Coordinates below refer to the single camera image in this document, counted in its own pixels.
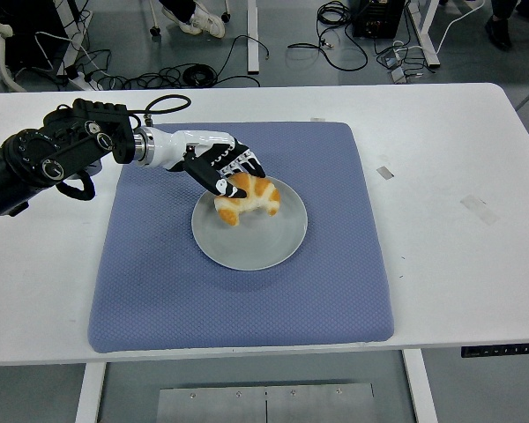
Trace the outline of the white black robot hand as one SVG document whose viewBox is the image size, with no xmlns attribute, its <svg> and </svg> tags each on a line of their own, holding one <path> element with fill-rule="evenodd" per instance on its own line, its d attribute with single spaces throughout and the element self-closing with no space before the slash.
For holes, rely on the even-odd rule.
<svg viewBox="0 0 529 423">
<path fill-rule="evenodd" d="M 229 178 L 235 174 L 250 174 L 265 180 L 256 155 L 250 148 L 227 132 L 208 130 L 178 130 L 168 133 L 153 130 L 154 153 L 150 164 L 169 172 L 185 172 L 207 191 L 216 196 L 245 198 Z"/>
</svg>

